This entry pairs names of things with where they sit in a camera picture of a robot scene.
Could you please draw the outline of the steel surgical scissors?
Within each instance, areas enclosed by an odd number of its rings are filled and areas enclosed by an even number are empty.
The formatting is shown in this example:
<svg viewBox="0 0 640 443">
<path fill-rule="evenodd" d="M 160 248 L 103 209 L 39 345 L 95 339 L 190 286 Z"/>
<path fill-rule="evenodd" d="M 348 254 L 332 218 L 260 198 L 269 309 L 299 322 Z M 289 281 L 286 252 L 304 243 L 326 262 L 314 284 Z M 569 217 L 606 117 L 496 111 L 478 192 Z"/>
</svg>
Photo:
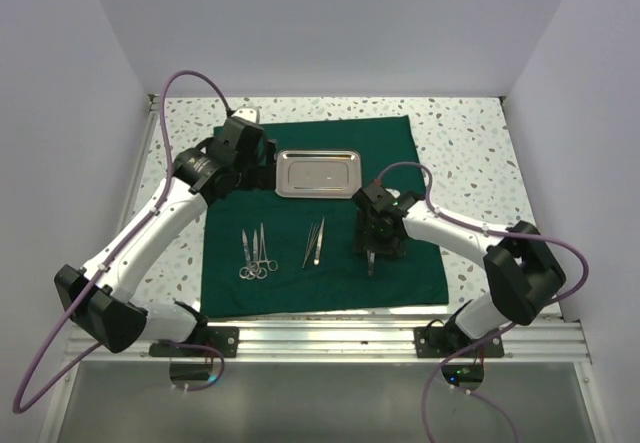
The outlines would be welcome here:
<svg viewBox="0 0 640 443">
<path fill-rule="evenodd" d="M 249 251 L 249 242 L 245 230 L 241 231 L 242 250 L 245 263 L 239 270 L 239 276 L 245 280 L 252 280 L 255 278 L 253 260 Z"/>
</svg>

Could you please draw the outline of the steel tweezers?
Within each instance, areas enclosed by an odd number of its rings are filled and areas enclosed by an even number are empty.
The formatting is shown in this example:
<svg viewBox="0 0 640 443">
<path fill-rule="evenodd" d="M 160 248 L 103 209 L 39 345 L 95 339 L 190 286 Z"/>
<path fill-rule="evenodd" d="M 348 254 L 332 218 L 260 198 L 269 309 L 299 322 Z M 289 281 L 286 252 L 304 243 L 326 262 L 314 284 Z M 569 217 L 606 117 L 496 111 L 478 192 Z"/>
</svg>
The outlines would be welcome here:
<svg viewBox="0 0 640 443">
<path fill-rule="evenodd" d="M 314 253 L 314 259 L 313 259 L 313 264 L 315 266 L 318 266 L 320 264 L 320 257 L 321 257 L 321 250 L 322 250 L 322 244 L 323 244 L 323 239 L 324 239 L 324 228 L 325 228 L 325 218 L 323 217 L 319 226 L 319 230 L 317 233 L 317 239 L 316 239 L 316 249 L 315 249 L 315 253 Z"/>
</svg>

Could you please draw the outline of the steel ring forceps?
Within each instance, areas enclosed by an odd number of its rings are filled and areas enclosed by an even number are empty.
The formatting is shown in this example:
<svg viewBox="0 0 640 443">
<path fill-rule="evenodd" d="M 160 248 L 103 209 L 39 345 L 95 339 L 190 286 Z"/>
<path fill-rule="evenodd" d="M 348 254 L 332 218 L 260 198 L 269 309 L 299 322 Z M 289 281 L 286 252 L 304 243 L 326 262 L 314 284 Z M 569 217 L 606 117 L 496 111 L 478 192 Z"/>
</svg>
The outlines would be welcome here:
<svg viewBox="0 0 640 443">
<path fill-rule="evenodd" d="M 266 234 L 265 234 L 265 228 L 263 223 L 260 224 L 260 231 L 259 231 L 258 263 L 261 266 L 264 266 L 269 272 L 275 272 L 279 268 L 278 262 L 274 259 L 271 259 L 268 256 L 267 246 L 266 246 Z"/>
<path fill-rule="evenodd" d="M 262 266 L 260 261 L 260 245 L 257 231 L 253 232 L 253 250 L 250 273 L 254 278 L 260 280 L 265 279 L 268 275 L 268 270 Z"/>
</svg>

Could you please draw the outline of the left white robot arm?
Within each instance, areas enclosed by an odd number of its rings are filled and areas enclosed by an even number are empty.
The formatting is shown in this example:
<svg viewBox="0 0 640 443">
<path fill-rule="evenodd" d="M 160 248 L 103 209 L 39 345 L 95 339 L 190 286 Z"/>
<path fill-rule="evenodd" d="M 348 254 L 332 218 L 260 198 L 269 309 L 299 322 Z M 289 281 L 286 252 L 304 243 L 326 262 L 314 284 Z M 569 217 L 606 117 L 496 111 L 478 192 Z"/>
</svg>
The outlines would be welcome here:
<svg viewBox="0 0 640 443">
<path fill-rule="evenodd" d="M 147 204 L 99 254 L 63 266 L 54 284 L 71 320 L 112 353 L 139 340 L 172 340 L 185 355 L 208 342 L 203 317 L 184 303 L 153 309 L 132 299 L 169 244 L 216 201 L 235 190 L 274 186 L 275 145 L 253 108 L 233 112 L 217 135 L 179 153 Z"/>
</svg>

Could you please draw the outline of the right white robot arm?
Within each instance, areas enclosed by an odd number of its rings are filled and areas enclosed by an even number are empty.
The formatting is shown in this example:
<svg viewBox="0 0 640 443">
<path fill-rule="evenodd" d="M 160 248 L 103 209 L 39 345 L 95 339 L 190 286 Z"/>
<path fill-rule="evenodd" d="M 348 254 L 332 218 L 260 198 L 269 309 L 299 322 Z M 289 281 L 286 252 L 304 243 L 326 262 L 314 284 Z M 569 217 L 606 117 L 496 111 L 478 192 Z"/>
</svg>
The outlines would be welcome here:
<svg viewBox="0 0 640 443">
<path fill-rule="evenodd" d="M 484 269 L 488 292 L 426 331 L 427 346 L 442 356 L 468 355 L 483 337 L 505 325 L 530 325 L 566 281 L 530 223 L 482 224 L 447 214 L 416 192 L 395 193 L 378 182 L 360 188 L 352 200 L 356 252 L 365 256 L 369 272 L 379 257 L 404 257 L 409 240 L 436 245 Z"/>
</svg>

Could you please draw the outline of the stainless steel instrument tray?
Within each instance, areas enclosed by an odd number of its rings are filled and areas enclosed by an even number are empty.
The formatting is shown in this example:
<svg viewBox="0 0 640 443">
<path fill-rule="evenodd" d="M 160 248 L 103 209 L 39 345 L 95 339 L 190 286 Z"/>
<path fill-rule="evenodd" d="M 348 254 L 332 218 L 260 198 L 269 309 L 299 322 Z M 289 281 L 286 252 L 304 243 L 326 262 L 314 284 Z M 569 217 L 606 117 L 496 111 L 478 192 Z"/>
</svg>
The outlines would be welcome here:
<svg viewBox="0 0 640 443">
<path fill-rule="evenodd" d="M 349 150 L 283 150 L 275 193 L 283 198 L 350 199 L 362 186 L 361 156 Z"/>
</svg>

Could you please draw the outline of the steel scalpel handle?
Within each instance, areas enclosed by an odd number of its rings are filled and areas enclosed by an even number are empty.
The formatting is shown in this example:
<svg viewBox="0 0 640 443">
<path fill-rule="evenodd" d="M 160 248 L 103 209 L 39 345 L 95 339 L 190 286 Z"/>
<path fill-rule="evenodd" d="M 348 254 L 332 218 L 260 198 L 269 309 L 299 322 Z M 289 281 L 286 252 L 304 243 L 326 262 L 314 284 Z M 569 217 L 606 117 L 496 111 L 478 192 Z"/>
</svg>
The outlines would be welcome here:
<svg viewBox="0 0 640 443">
<path fill-rule="evenodd" d="M 367 250 L 366 260 L 367 260 L 367 274 L 369 277 L 372 277 L 374 274 L 375 254 L 372 251 Z"/>
</svg>

